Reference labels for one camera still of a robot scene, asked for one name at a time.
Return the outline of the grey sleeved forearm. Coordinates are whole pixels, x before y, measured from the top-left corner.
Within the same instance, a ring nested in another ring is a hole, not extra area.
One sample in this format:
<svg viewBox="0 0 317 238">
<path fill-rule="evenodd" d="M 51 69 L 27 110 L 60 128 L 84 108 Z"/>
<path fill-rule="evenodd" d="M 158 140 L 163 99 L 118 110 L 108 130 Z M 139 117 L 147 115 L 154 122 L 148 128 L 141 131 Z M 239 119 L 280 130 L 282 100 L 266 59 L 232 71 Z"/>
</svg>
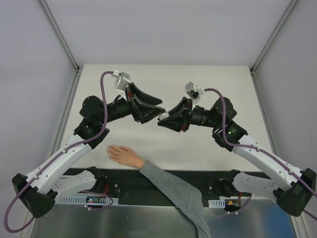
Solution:
<svg viewBox="0 0 317 238">
<path fill-rule="evenodd" d="M 210 238 L 211 232 L 204 216 L 201 192 L 188 182 L 146 161 L 140 168 L 155 185 L 197 228 L 198 237 Z"/>
</svg>

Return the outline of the right aluminium frame post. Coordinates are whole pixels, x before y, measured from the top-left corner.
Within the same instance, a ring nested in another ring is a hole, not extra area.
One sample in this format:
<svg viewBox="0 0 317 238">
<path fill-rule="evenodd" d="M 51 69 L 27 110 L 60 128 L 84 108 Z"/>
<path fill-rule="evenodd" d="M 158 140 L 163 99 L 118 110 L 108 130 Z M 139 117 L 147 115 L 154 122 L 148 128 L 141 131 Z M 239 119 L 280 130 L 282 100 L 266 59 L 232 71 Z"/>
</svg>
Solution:
<svg viewBox="0 0 317 238">
<path fill-rule="evenodd" d="M 281 17 L 279 18 L 277 24 L 275 25 L 273 31 L 271 32 L 269 38 L 265 42 L 260 54 L 258 55 L 257 59 L 255 60 L 254 64 L 250 67 L 251 75 L 254 75 L 257 69 L 259 68 L 260 64 L 264 60 L 265 56 L 267 55 L 268 51 L 270 50 L 271 46 L 273 45 L 275 39 L 279 35 L 280 31 L 284 27 L 285 23 L 287 22 L 288 18 L 290 17 L 291 13 L 293 12 L 294 8 L 298 4 L 299 0 L 290 0 L 287 4 L 286 8 L 284 9 Z"/>
</svg>

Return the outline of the aluminium frame post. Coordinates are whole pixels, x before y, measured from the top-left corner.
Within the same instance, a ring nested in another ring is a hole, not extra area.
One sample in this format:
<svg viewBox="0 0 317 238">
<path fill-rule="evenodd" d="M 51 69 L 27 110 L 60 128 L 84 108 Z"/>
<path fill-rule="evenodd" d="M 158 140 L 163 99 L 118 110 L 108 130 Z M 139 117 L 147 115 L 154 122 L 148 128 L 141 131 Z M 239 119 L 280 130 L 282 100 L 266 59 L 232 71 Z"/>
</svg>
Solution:
<svg viewBox="0 0 317 238">
<path fill-rule="evenodd" d="M 70 62 L 72 68 L 78 72 L 79 71 L 79 68 L 80 66 L 78 65 L 73 53 L 71 52 L 71 49 L 47 3 L 46 0 L 38 0 L 37 1 L 39 6 L 41 7 L 45 17 L 47 18 L 48 20 L 48 23 L 53 31 L 53 33 L 55 34 L 55 37 L 57 39 L 57 41 L 59 42 L 64 54 L 66 55 L 68 61 Z"/>
<path fill-rule="evenodd" d="M 279 35 L 280 31 L 284 27 L 285 23 L 287 22 L 288 18 L 290 17 L 291 13 L 293 12 L 294 8 L 298 4 L 299 0 L 290 0 L 287 4 L 286 8 L 284 9 L 281 17 L 279 18 L 277 24 L 275 25 L 273 31 L 271 32 L 269 38 L 265 42 L 260 54 L 258 55 L 257 59 L 255 60 L 254 64 L 250 67 L 251 75 L 254 75 L 257 69 L 259 68 L 260 64 L 264 60 L 265 56 L 267 55 L 268 51 L 270 50 L 271 46 L 273 45 L 275 39 Z"/>
</svg>

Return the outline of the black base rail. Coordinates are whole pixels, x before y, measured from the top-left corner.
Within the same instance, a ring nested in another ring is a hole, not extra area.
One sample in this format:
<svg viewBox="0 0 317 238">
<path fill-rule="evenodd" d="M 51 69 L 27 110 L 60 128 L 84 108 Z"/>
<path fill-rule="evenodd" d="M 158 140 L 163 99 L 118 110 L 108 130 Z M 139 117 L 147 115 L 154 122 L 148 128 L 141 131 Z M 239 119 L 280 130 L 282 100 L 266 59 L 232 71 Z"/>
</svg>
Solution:
<svg viewBox="0 0 317 238">
<path fill-rule="evenodd" d="M 230 171 L 175 171 L 168 173 L 184 180 L 197 188 L 202 195 L 202 204 L 208 207 L 208 201 L 217 200 L 222 195 L 217 192 L 221 181 L 233 181 L 238 170 Z M 161 186 L 166 183 L 152 182 L 139 170 L 101 169 L 104 175 L 91 192 L 103 193 L 112 198 L 117 198 L 120 205 L 137 206 L 173 206 L 173 202 L 163 193 Z"/>
</svg>

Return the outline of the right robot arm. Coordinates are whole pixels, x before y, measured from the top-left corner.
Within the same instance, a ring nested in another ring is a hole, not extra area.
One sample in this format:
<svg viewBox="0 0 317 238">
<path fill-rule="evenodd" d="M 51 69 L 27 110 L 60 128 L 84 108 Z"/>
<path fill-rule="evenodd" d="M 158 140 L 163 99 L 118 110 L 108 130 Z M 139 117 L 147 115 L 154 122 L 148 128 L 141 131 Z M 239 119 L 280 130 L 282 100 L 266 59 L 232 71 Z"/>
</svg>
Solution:
<svg viewBox="0 0 317 238">
<path fill-rule="evenodd" d="M 158 125 L 176 132 L 186 132 L 191 125 L 212 128 L 216 144 L 246 159 L 268 176 L 263 179 L 234 171 L 233 178 L 219 182 L 220 193 L 224 196 L 252 193 L 273 200 L 291 216 L 300 216 L 316 194 L 316 173 L 309 168 L 302 170 L 266 151 L 233 121 L 236 114 L 227 98 L 219 98 L 206 110 L 193 107 L 192 100 L 184 97 L 175 108 L 159 117 Z"/>
</svg>

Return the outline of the left aluminium frame post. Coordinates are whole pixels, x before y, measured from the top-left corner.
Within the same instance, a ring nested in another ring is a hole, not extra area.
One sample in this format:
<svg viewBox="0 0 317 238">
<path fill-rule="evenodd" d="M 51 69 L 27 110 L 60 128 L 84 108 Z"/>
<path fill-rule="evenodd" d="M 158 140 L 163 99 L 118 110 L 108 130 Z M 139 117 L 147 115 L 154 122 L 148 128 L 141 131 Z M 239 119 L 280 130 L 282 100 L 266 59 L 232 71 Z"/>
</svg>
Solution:
<svg viewBox="0 0 317 238">
<path fill-rule="evenodd" d="M 48 20 L 48 23 L 53 31 L 53 33 L 55 34 L 55 37 L 57 39 L 57 41 L 59 42 L 64 54 L 66 55 L 68 61 L 70 62 L 72 68 L 78 72 L 79 71 L 79 68 L 80 66 L 78 65 L 73 53 L 71 52 L 71 49 L 47 3 L 46 0 L 38 0 L 37 1 L 39 6 L 41 7 L 45 17 L 47 18 Z"/>
</svg>

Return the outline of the person's hand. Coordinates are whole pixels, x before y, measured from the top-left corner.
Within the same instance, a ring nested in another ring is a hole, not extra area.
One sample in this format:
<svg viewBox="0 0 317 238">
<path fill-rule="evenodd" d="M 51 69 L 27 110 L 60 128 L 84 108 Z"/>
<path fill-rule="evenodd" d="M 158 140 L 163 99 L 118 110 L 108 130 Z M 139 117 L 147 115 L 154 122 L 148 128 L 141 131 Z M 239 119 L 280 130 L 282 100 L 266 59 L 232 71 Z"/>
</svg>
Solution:
<svg viewBox="0 0 317 238">
<path fill-rule="evenodd" d="M 140 169 L 145 163 L 132 149 L 125 146 L 110 145 L 107 153 L 111 160 L 125 166 Z"/>
</svg>

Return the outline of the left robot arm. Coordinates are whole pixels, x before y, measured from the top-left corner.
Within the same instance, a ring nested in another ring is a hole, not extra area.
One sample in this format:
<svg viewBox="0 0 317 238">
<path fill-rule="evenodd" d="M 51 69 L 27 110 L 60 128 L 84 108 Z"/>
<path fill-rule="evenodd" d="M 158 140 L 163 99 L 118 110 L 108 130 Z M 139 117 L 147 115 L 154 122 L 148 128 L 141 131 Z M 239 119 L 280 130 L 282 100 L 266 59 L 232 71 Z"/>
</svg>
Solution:
<svg viewBox="0 0 317 238">
<path fill-rule="evenodd" d="M 131 115 L 147 123 L 165 112 L 162 100 L 129 83 L 122 96 L 105 105 L 97 96 L 87 97 L 79 114 L 83 117 L 69 140 L 41 166 L 27 175 L 17 174 L 12 183 L 21 202 L 35 218 L 47 214 L 59 200 L 85 190 L 103 192 L 105 175 L 95 166 L 65 180 L 60 177 L 79 159 L 94 150 L 108 135 L 103 126 Z"/>
</svg>

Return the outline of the clear nail polish bottle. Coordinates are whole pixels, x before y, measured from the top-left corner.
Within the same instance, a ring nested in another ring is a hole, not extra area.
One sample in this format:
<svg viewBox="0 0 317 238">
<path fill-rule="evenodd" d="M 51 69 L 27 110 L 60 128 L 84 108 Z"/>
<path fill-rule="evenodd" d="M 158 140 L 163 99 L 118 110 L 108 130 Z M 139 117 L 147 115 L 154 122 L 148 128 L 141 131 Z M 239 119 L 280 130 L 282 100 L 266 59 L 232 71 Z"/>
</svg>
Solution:
<svg viewBox="0 0 317 238">
<path fill-rule="evenodd" d="M 158 117 L 158 120 L 161 121 L 161 120 L 164 120 L 166 118 L 169 117 L 169 113 L 168 112 L 165 112 L 165 113 L 162 113 L 159 117 Z"/>
</svg>

